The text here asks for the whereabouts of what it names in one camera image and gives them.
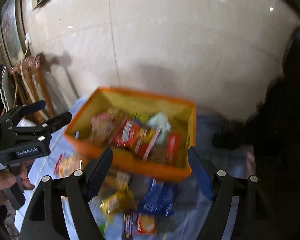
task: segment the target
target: orange box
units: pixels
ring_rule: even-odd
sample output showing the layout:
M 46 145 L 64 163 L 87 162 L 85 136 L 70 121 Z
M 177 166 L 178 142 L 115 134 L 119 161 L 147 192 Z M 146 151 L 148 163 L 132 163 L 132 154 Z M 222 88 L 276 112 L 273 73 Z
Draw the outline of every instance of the orange box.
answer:
M 144 162 L 131 152 L 111 146 L 114 159 L 112 165 L 120 170 L 140 174 L 161 181 L 181 182 L 191 174 L 187 160 L 188 149 L 195 145 L 196 112 L 195 103 L 152 93 L 127 90 L 122 88 L 99 87 L 82 106 L 68 125 L 64 136 L 81 155 L 97 158 L 104 147 L 85 142 L 91 132 L 91 117 L 107 111 L 110 107 L 123 110 L 133 116 L 135 112 L 154 115 L 165 113 L 172 126 L 172 131 L 181 131 L 186 135 L 185 148 L 180 149 L 178 163 L 180 168 L 162 164 Z

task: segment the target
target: wall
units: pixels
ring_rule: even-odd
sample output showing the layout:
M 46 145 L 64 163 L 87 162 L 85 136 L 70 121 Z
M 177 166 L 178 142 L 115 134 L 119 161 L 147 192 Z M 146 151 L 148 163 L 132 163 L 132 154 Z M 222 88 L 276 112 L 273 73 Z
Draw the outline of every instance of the wall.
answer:
M 300 17 L 282 0 L 22 0 L 31 53 L 67 105 L 101 85 L 195 100 L 247 118 L 282 75 Z

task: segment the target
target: human hand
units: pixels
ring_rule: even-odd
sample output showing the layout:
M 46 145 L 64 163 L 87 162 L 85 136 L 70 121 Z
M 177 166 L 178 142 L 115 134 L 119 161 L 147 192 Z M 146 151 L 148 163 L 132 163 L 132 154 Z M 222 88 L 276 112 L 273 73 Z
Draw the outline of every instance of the human hand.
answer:
M 24 164 L 21 164 L 20 167 L 20 177 L 24 189 L 26 190 L 34 189 L 34 185 L 31 184 L 28 178 L 27 169 Z M 16 177 L 13 176 L 11 173 L 5 171 L 0 172 L 0 205 L 3 205 L 7 200 L 7 197 L 5 196 L 2 190 L 13 186 L 16 182 L 17 182 Z

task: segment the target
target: white rope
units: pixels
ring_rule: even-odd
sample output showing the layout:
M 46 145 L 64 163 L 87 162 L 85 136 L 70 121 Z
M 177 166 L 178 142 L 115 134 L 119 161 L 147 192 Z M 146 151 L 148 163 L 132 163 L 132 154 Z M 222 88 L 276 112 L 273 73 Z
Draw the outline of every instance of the white rope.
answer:
M 23 62 L 23 60 L 25 59 L 25 57 L 26 57 L 26 55 L 28 53 L 29 45 L 26 44 L 26 47 L 27 47 L 26 53 L 24 54 L 24 56 L 23 56 L 23 58 L 21 60 L 21 63 L 20 63 L 21 77 L 22 77 L 22 81 L 23 81 L 23 83 L 24 83 L 24 85 L 26 87 L 26 90 L 27 90 L 27 92 L 28 92 L 28 94 L 29 94 L 29 96 L 31 98 L 31 101 L 32 101 L 32 103 L 34 103 L 35 102 L 34 97 L 33 97 L 32 93 L 31 93 L 31 91 L 30 91 L 30 89 L 28 87 L 28 84 L 27 84 L 27 82 L 25 80 L 25 77 L 23 75 L 23 70 L 22 70 L 22 62 Z M 47 117 L 42 110 L 39 111 L 39 114 L 44 118 L 44 120 L 48 120 L 49 119 L 49 117 Z

